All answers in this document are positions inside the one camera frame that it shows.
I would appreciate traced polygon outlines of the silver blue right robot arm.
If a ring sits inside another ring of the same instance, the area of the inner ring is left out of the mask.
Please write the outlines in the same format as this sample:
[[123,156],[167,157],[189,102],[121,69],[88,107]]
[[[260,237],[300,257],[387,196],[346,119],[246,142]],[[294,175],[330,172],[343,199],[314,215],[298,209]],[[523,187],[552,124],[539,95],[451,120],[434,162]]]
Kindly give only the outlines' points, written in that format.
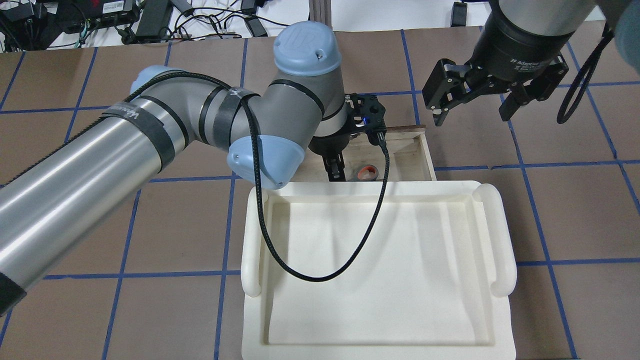
[[454,107],[480,96],[507,94],[499,107],[505,122],[531,101],[550,98],[569,70],[562,48],[596,7],[606,20],[602,35],[563,98],[557,123],[576,111],[612,41],[622,59],[639,69],[637,0],[491,0],[489,6],[470,59],[464,64],[439,59],[423,86],[436,126]]

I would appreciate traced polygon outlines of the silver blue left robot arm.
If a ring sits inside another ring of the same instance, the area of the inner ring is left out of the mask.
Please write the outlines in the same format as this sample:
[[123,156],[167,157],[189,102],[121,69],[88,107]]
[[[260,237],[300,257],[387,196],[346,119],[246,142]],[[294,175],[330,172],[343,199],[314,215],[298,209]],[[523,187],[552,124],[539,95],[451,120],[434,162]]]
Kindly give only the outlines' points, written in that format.
[[386,183],[386,109],[375,95],[345,93],[338,41],[324,23],[284,28],[273,54],[278,73],[262,95],[205,74],[150,66],[128,97],[5,184],[1,314],[194,141],[226,152],[230,169],[254,184],[263,239],[284,271],[310,282],[341,275],[365,241],[333,273],[301,274],[285,264],[266,232],[262,193],[285,187],[306,150],[322,157],[331,182],[343,182],[342,152],[357,133],[381,148]]

